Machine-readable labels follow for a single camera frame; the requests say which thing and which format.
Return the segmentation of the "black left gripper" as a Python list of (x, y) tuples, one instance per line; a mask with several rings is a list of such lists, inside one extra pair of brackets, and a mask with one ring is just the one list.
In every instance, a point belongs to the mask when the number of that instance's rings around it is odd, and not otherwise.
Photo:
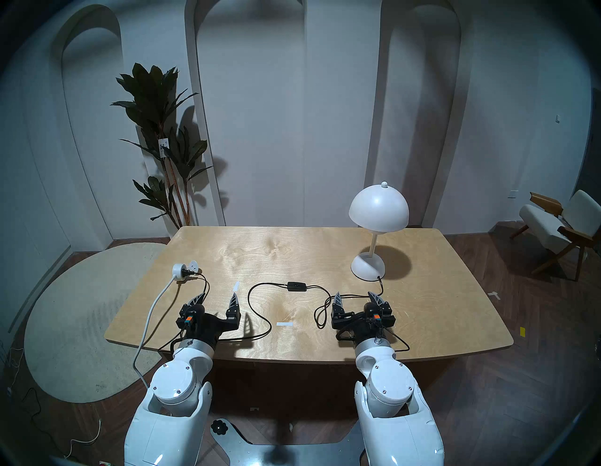
[(194, 339), (206, 343), (212, 349), (216, 348), (222, 333), (236, 331), (240, 324), (240, 305), (236, 292), (232, 294), (226, 318), (220, 319), (206, 313), (203, 302), (207, 292), (203, 292), (185, 304), (176, 319), (176, 325), (185, 332), (185, 339)]

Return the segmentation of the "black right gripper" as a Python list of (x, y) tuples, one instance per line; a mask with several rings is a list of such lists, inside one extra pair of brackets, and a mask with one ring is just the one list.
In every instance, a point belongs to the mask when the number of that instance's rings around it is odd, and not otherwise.
[(395, 324), (395, 317), (389, 303), (382, 297), (369, 291), (370, 303), (364, 305), (364, 310), (358, 313), (346, 313), (339, 292), (332, 298), (332, 327), (337, 331), (339, 342), (362, 343), (369, 338), (379, 343), (384, 335), (384, 329)]

